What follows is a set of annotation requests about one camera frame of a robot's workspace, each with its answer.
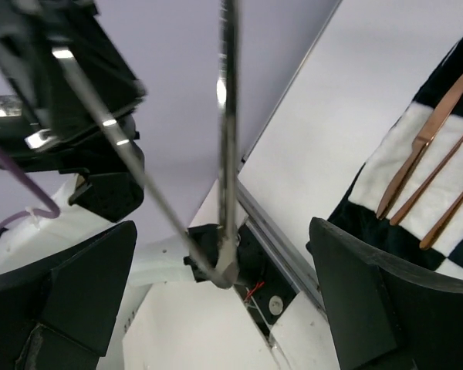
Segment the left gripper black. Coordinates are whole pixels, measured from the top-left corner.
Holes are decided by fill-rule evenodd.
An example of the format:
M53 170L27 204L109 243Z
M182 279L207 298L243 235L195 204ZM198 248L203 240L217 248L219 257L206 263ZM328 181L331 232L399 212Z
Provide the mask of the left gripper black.
M144 163L133 112L146 91L93 1L0 1L0 147L26 172Z

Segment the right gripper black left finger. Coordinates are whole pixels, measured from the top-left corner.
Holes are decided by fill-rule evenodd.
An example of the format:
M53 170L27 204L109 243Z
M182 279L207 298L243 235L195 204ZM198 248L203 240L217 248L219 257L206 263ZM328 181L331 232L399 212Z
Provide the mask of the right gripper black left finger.
M106 355L136 244L124 221L0 274L0 370L95 369Z

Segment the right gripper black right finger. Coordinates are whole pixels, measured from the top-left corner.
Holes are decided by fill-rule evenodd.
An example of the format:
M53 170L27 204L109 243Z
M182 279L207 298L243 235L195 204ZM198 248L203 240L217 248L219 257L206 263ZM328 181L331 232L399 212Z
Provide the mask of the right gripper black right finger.
M411 264L318 217L309 237L342 369L463 369L463 280Z

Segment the steel tongs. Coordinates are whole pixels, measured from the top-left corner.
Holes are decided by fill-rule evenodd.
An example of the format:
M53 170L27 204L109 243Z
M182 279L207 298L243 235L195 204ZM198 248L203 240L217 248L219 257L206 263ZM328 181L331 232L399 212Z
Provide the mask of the steel tongs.
M218 260L211 264L197 244L188 236L176 213L157 188L154 179L144 170L128 137L102 102L92 83L81 69L75 56L66 46L52 49L52 54L63 69L66 81L79 97L119 158L127 166L140 186L149 192L173 228L186 244L197 267L218 288L229 289L238 280L237 227L235 224L238 176L238 54L240 3L221 2L220 71L216 96L221 115L220 165L218 171Z

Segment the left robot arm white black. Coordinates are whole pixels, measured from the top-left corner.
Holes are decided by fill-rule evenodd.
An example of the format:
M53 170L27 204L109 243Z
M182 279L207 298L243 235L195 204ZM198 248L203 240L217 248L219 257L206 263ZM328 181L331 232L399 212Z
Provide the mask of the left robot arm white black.
M113 226L144 201L146 96L93 1L0 1L0 169L41 201L0 223L0 274Z

